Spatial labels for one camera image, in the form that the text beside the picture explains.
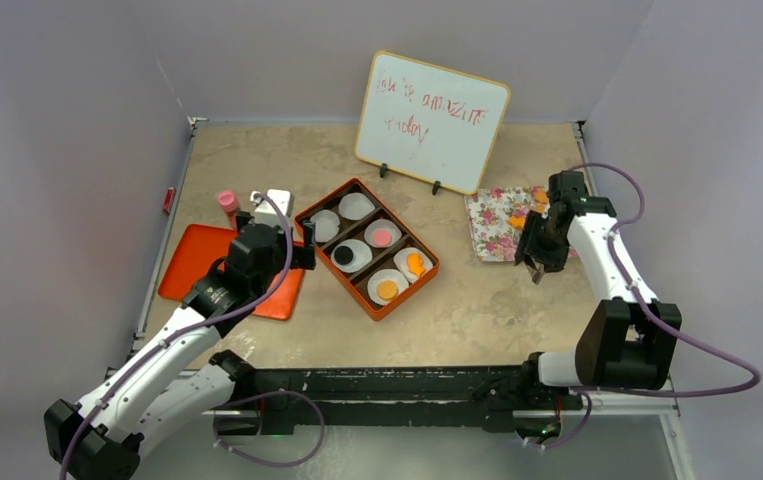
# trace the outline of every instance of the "wire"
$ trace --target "wire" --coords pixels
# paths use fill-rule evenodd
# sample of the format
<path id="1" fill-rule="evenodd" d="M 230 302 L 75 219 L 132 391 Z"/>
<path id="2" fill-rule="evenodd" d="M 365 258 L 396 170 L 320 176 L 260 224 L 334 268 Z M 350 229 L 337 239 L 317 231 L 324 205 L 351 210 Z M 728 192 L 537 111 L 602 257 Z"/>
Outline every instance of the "wire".
<path id="1" fill-rule="evenodd" d="M 606 170 L 610 170 L 612 172 L 619 174 L 620 176 L 625 178 L 628 181 L 628 183 L 631 184 L 632 187 L 634 187 L 634 190 L 637 192 L 637 197 L 640 200 L 640 206 L 637 209 L 637 214 L 635 216 L 629 218 L 628 220 L 620 220 L 617 223 L 615 223 L 613 227 L 611 227 L 611 230 L 608 234 L 608 251 L 610 252 L 611 258 L 613 258 L 614 263 L 616 264 L 617 269 L 620 271 L 620 274 L 622 275 L 623 279 L 630 286 L 631 293 L 634 295 L 634 299 L 637 301 L 637 304 L 640 305 L 640 309 L 643 311 L 643 314 L 646 315 L 646 318 L 648 318 L 650 322 L 654 323 L 658 328 L 660 328 L 664 332 L 683 341 L 684 343 L 687 343 L 688 345 L 692 345 L 698 348 L 699 350 L 709 353 L 717 358 L 721 358 L 725 360 L 726 362 L 734 364 L 752 374 L 752 378 L 738 385 L 733 385 L 730 387 L 711 388 L 711 389 L 705 389 L 705 390 L 691 390 L 686 392 L 659 392 L 659 391 L 651 391 L 651 390 L 633 390 L 633 389 L 627 389 L 627 388 L 607 388 L 607 387 L 599 387 L 597 389 L 606 391 L 606 392 L 626 393 L 630 395 L 639 395 L 644 397 L 697 398 L 697 397 L 711 397 L 715 395 L 726 395 L 729 393 L 742 392 L 745 390 L 749 390 L 750 388 L 753 388 L 754 386 L 758 385 L 758 383 L 761 382 L 761 372 L 754 365 L 730 353 L 727 353 L 718 348 L 715 348 L 701 340 L 691 337 L 690 335 L 686 333 L 682 333 L 676 330 L 675 328 L 667 325 L 666 323 L 664 323 L 663 320 L 658 318 L 658 316 L 655 315 L 651 309 L 649 309 L 649 306 L 646 304 L 646 300 L 643 299 L 643 295 L 640 293 L 640 289 L 637 288 L 636 286 L 631 286 L 634 284 L 634 279 L 631 278 L 631 275 L 629 274 L 628 269 L 625 268 L 625 264 L 623 264 L 622 260 L 620 260 L 619 256 L 617 255 L 616 246 L 614 245 L 614 239 L 616 238 L 616 235 L 620 228 L 622 228 L 625 225 L 631 225 L 632 223 L 636 223 L 638 220 L 640 220 L 640 218 L 643 216 L 643 213 L 646 211 L 646 198 L 643 196 L 643 190 L 640 188 L 640 185 L 637 183 L 637 181 L 634 178 L 631 177 L 631 175 L 628 174 L 628 172 L 620 168 L 614 167 L 612 165 L 608 165 L 605 163 L 585 163 L 581 165 L 576 165 L 570 168 L 569 170 L 579 170 L 582 168 L 590 168 L 590 167 L 604 168 Z"/>
<path id="2" fill-rule="evenodd" d="M 69 445 L 66 447 L 66 451 L 63 454 L 63 459 L 60 461 L 60 474 L 58 476 L 59 480 L 66 480 L 66 474 L 69 470 L 69 464 L 72 463 L 72 455 L 75 453 L 75 447 L 77 446 L 78 442 L 81 441 L 81 437 L 84 436 L 84 434 L 87 431 L 87 428 L 92 424 L 92 421 L 95 420 L 95 417 L 98 416 L 99 412 L 102 410 L 102 407 L 106 406 L 107 403 L 113 398 L 114 395 L 116 395 L 116 392 L 119 391 L 120 388 L 128 381 L 130 378 L 139 371 L 146 363 L 148 363 L 154 356 L 163 350 L 164 348 L 168 348 L 169 345 L 172 344 L 175 340 L 177 340 L 179 337 L 186 335 L 187 333 L 196 330 L 201 327 L 211 327 L 219 322 L 230 320 L 235 317 L 239 317 L 241 315 L 244 315 L 252 310 L 254 310 L 255 307 L 266 301 L 270 296 L 272 296 L 273 293 L 275 293 L 276 290 L 278 290 L 279 287 L 281 287 L 281 284 L 284 283 L 284 279 L 287 278 L 287 274 L 290 273 L 290 265 L 292 265 L 293 262 L 293 242 L 292 238 L 290 237 L 290 223 L 286 216 L 284 216 L 284 213 L 281 212 L 281 210 L 278 208 L 278 205 L 268 196 L 266 196 L 263 193 L 258 193 L 258 197 L 268 203 L 272 206 L 272 208 L 275 210 L 275 213 L 278 215 L 278 222 L 281 224 L 281 229 L 284 231 L 284 234 L 287 235 L 287 253 L 286 258 L 284 260 L 284 268 L 281 270 L 281 274 L 278 276 L 278 279 L 273 283 L 269 290 L 266 291 L 265 294 L 263 294 L 260 298 L 250 302 L 247 305 L 244 305 L 240 307 L 238 310 L 235 310 L 233 312 L 229 312 L 223 315 L 219 315 L 210 319 L 203 320 L 201 322 L 195 323 L 193 325 L 186 326 L 184 328 L 179 328 L 172 334 L 170 334 L 168 337 L 164 339 L 163 346 L 155 346 L 151 350 L 146 351 L 141 357 L 135 361 L 130 368 L 127 370 L 118 373 L 117 376 L 114 376 L 112 379 L 112 384 L 110 387 L 108 387 L 107 391 L 104 393 L 104 395 L 96 402 L 96 405 L 87 413 L 87 415 L 84 417 L 84 420 L 81 422 L 80 425 L 78 425 L 78 428 L 75 430 L 75 434 L 72 435 L 72 439 L 69 441 Z M 288 394 L 287 392 L 277 392 L 278 394 Z"/>
<path id="3" fill-rule="evenodd" d="M 239 405 L 243 405 L 248 402 L 257 402 L 258 400 L 264 400 L 266 398 L 274 397 L 277 395 L 288 395 L 288 396 L 296 397 L 300 400 L 303 400 L 307 402 L 307 404 L 310 405 L 310 407 L 313 409 L 313 412 L 316 413 L 316 418 L 319 419 L 319 437 L 316 439 L 316 444 L 313 446 L 310 452 L 307 453 L 307 455 L 299 458 L 298 460 L 293 460 L 291 462 L 276 462 L 273 460 L 266 460 L 264 458 L 255 457 L 254 455 L 237 450 L 236 448 L 225 443 L 225 441 L 219 437 L 219 429 L 216 428 L 216 419 L 213 420 L 213 436 L 216 437 L 216 443 L 214 443 L 213 446 L 214 447 L 220 446 L 224 448 L 225 450 L 233 453 L 234 455 L 245 458 L 246 460 L 251 460 L 254 463 L 257 463 L 266 467 L 295 467 L 296 465 L 301 465 L 302 463 L 313 458 L 313 456 L 316 455 L 316 452 L 318 452 L 319 449 L 322 447 L 322 441 L 325 439 L 325 419 L 322 417 L 322 410 L 319 409 L 319 405 L 317 405 L 313 400 L 311 400 L 306 395 L 303 395 L 299 392 L 292 392 L 289 390 L 279 390 L 277 392 L 261 393 L 253 397 L 244 398 L 242 400 L 237 400 L 235 402 L 229 402 L 220 408 L 237 407 Z"/>
<path id="4" fill-rule="evenodd" d="M 529 448 L 537 448 L 540 450 L 549 450 L 555 447 L 560 447 L 561 445 L 567 443 L 568 441 L 572 440 L 576 435 L 578 435 L 578 432 L 581 431 L 582 428 L 584 428 L 585 425 L 587 425 L 587 420 L 590 420 L 590 414 L 593 412 L 593 401 L 590 399 L 590 395 L 587 394 L 587 392 L 578 392 L 579 395 L 581 395 L 584 400 L 587 402 L 587 408 L 584 410 L 584 416 L 581 417 L 581 421 L 578 422 L 578 425 L 575 426 L 575 428 L 572 429 L 571 432 L 564 435 L 561 438 L 558 438 L 552 443 L 549 444 L 538 444 L 538 443 L 530 443 L 527 441 L 523 441 L 522 445 L 524 447 Z"/>

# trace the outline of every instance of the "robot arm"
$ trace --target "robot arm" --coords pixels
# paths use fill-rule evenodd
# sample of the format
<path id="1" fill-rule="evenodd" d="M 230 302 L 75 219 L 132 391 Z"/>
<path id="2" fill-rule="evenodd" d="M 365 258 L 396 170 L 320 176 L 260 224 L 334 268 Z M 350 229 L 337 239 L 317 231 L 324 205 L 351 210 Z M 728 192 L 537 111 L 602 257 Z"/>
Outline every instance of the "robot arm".
<path id="1" fill-rule="evenodd" d="M 584 264 L 599 306 L 575 348 L 537 356 L 539 381 L 556 387 L 660 389 L 667 379 L 676 339 L 646 319 L 614 254 L 652 312 L 676 329 L 681 325 L 678 307 L 659 302 L 640 277 L 620 235 L 610 233 L 617 221 L 610 200 L 590 196 L 581 172 L 552 175 L 548 195 L 548 216 L 532 211 L 526 218 L 516 263 L 525 263 L 538 283 L 545 273 L 563 270 L 572 246 Z M 634 329 L 635 340 L 627 339 L 629 328 Z"/>
<path id="2" fill-rule="evenodd" d="M 268 196 L 289 215 L 289 192 L 270 190 Z M 196 282 L 161 331 L 113 378 L 75 404 L 58 400 L 46 411 L 49 450 L 61 463 L 76 430 L 90 419 L 67 465 L 72 476 L 79 480 L 130 478 L 140 458 L 174 430 L 235 396 L 238 362 L 214 362 L 186 382 L 168 387 L 190 362 L 253 310 L 212 325 L 206 320 L 257 300 L 284 269 L 292 231 L 278 228 L 278 216 L 266 203 L 257 207 L 253 217 L 254 221 L 252 214 L 244 214 L 238 219 L 239 235 L 224 262 L 215 263 Z M 293 247 L 291 268 L 315 267 L 313 232 L 313 225 L 306 224 L 305 246 Z M 114 381 L 125 377 L 127 381 L 105 400 L 115 388 Z"/>

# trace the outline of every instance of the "white wall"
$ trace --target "white wall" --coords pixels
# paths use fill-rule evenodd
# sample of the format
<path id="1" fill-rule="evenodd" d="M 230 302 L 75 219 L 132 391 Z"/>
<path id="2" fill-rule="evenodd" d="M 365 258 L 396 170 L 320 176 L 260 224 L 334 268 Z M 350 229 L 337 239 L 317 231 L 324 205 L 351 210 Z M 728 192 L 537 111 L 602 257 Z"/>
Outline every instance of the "white wall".
<path id="1" fill-rule="evenodd" d="M 356 121 L 391 50 L 507 83 L 507 119 L 587 118 L 652 0 L 131 0 L 185 109 Z"/>
<path id="2" fill-rule="evenodd" d="M 0 478 L 130 347 L 186 120 L 125 2 L 0 0 Z"/>
<path id="3" fill-rule="evenodd" d="M 683 330 L 763 370 L 763 0 L 657 0 L 585 131 L 593 160 L 645 187 L 626 242 Z M 632 214 L 630 187 L 597 180 Z M 747 377 L 683 344 L 676 355 L 678 389 Z M 763 383 L 680 403 L 702 478 L 763 478 Z"/>

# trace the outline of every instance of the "table surface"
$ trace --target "table surface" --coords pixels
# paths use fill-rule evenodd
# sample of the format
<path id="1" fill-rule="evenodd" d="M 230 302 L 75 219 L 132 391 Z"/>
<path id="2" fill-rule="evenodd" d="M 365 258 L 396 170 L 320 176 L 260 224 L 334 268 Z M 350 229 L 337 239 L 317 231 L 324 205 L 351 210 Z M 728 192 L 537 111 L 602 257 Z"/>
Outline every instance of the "table surface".
<path id="1" fill-rule="evenodd" d="M 436 278 L 380 322 L 372 321 L 321 263 L 307 272 L 287 322 L 251 316 L 212 351 L 231 349 L 257 367 L 363 367 L 518 364 L 531 352 L 572 347 L 597 301 L 578 259 L 534 285 L 525 267 L 481 263 L 472 250 L 463 196 L 378 169 L 354 156 L 354 125 L 218 126 L 198 130 L 159 279 L 186 227 L 226 227 L 216 194 L 278 188 L 300 212 L 350 178 L 374 191 L 440 257 Z M 545 185 L 581 163 L 572 128 L 505 125 L 481 187 Z M 155 293 L 146 337 L 177 302 Z"/>

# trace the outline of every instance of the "white container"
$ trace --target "white container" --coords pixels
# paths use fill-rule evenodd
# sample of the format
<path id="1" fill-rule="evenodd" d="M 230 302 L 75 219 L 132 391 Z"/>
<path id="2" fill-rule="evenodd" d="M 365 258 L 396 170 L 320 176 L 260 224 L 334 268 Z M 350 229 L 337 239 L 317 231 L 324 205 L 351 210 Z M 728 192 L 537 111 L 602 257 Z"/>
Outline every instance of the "white container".
<path id="1" fill-rule="evenodd" d="M 419 279 L 414 273 L 410 271 L 410 268 L 408 268 L 407 265 L 407 257 L 411 253 L 416 253 L 420 257 L 422 257 L 422 268 L 425 269 L 425 272 L 422 275 L 426 275 L 428 273 L 428 270 L 431 270 L 434 268 L 434 263 L 431 261 L 430 258 L 428 258 L 428 255 L 422 253 L 418 248 L 408 247 L 401 249 L 398 253 L 396 253 L 395 256 L 393 256 L 393 263 L 396 264 L 396 268 L 399 269 L 400 272 L 407 278 L 407 280 L 410 283 L 413 283 Z"/>
<path id="2" fill-rule="evenodd" d="M 338 262 L 336 258 L 334 258 L 335 256 L 334 253 L 340 247 L 348 247 L 351 249 L 354 257 L 352 258 L 350 262 L 342 264 Z M 339 268 L 345 273 L 354 273 L 360 270 L 361 268 L 365 267 L 371 261 L 372 261 L 372 249 L 369 248 L 369 245 L 367 245 L 366 243 L 361 242 L 360 240 L 356 240 L 354 238 L 343 240 L 336 247 L 334 247 L 334 250 L 331 250 L 331 262 L 334 265 L 336 265 L 337 268 Z"/>
<path id="3" fill-rule="evenodd" d="M 345 219 L 360 220 L 375 210 L 375 204 L 362 193 L 350 193 L 340 200 L 337 209 Z"/>
<path id="4" fill-rule="evenodd" d="M 399 292 L 396 294 L 396 297 L 401 295 L 402 292 L 407 290 L 408 286 L 410 286 L 407 279 L 405 279 L 405 276 L 402 275 L 402 273 L 399 272 L 398 270 L 393 270 L 392 268 L 385 268 L 384 270 L 378 270 L 377 272 L 373 273 L 372 276 L 369 277 L 369 281 L 366 282 L 366 290 L 367 290 L 367 293 L 369 294 L 370 300 L 377 303 L 378 305 L 381 305 L 382 307 L 396 299 L 396 297 L 393 297 L 390 300 L 384 300 L 383 298 L 378 296 L 378 285 L 381 282 L 386 280 L 390 280 L 393 283 L 395 283 L 396 287 L 399 289 Z"/>
<path id="5" fill-rule="evenodd" d="M 387 242 L 386 245 L 376 241 L 376 234 L 378 232 L 387 232 L 390 234 L 390 241 Z M 399 230 L 399 227 L 397 227 L 395 223 L 386 218 L 379 218 L 366 227 L 366 230 L 363 232 L 363 238 L 366 239 L 366 243 L 371 247 L 387 248 L 402 238 L 402 231 Z"/>
<path id="6" fill-rule="evenodd" d="M 313 239 L 316 243 L 325 243 L 340 233 L 340 217 L 331 210 L 320 210 L 310 217 L 316 224 Z"/>

